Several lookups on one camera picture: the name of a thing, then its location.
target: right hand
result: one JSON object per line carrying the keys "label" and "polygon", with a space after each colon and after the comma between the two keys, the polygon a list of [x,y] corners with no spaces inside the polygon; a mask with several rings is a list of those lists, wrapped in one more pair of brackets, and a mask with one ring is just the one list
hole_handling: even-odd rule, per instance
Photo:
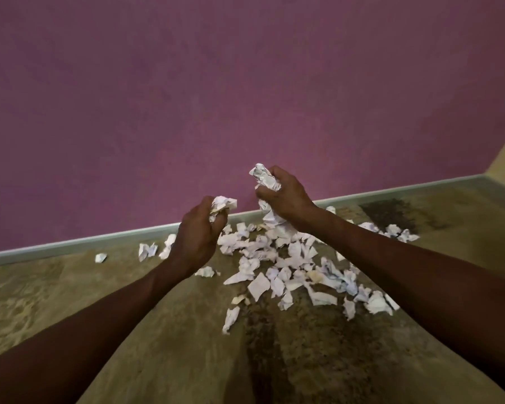
{"label": "right hand", "polygon": [[307,195],[299,180],[278,166],[269,168],[272,175],[281,182],[281,189],[273,191],[265,186],[256,189],[256,196],[266,201],[273,210],[290,222],[297,230],[309,230],[311,215],[317,206]]}

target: forearm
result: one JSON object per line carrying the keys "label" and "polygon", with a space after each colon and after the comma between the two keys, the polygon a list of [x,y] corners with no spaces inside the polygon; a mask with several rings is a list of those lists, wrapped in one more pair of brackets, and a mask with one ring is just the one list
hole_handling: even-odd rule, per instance
{"label": "forearm", "polygon": [[76,402],[121,342],[180,280],[163,262],[0,355],[0,403]]}
{"label": "forearm", "polygon": [[505,388],[505,279],[372,233],[322,209],[309,232],[342,253],[420,325]]}

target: floor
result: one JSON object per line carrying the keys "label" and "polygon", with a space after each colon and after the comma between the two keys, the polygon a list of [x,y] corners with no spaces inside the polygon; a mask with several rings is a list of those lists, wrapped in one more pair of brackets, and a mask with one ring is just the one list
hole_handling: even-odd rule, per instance
{"label": "floor", "polygon": [[[356,223],[396,223],[418,233],[420,247],[505,277],[505,207],[479,190],[436,187],[362,202],[342,204],[337,213]],[[336,260],[326,245],[318,250]],[[100,251],[109,257],[95,265]],[[139,263],[137,251],[131,243],[0,267],[0,353],[157,264],[157,258]],[[347,322],[341,306],[313,307],[300,289],[285,312],[264,295],[223,336],[230,300],[246,286],[222,285],[237,261],[217,251],[210,264],[220,277],[194,276],[173,289],[80,402],[505,403],[495,383],[403,311],[373,316],[358,304]],[[364,274],[358,279],[377,288]]]}

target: finger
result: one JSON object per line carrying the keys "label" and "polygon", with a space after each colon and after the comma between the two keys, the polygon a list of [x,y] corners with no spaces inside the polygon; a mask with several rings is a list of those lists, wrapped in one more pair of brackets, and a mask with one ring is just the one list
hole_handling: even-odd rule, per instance
{"label": "finger", "polygon": [[255,190],[256,196],[268,203],[275,197],[276,191],[270,190],[266,186],[260,186]]}
{"label": "finger", "polygon": [[214,197],[212,196],[205,196],[200,204],[197,205],[198,211],[201,214],[209,215],[209,211],[212,209],[213,199]]}
{"label": "finger", "polygon": [[228,210],[225,208],[217,214],[217,217],[215,217],[215,221],[212,224],[212,232],[216,237],[219,237],[219,234],[221,234],[222,229],[226,226],[227,221]]}
{"label": "finger", "polygon": [[284,169],[281,169],[279,166],[271,166],[268,170],[281,183],[287,181],[290,177],[290,173]]}

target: left hand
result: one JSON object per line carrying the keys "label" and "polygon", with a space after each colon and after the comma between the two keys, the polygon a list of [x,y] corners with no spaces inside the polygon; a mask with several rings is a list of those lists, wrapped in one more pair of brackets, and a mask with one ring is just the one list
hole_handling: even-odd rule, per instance
{"label": "left hand", "polygon": [[183,278],[191,276],[206,264],[215,253],[217,239],[228,220],[228,211],[219,212],[213,223],[209,222],[213,197],[205,196],[202,202],[183,216],[175,243],[168,260],[182,270]]}

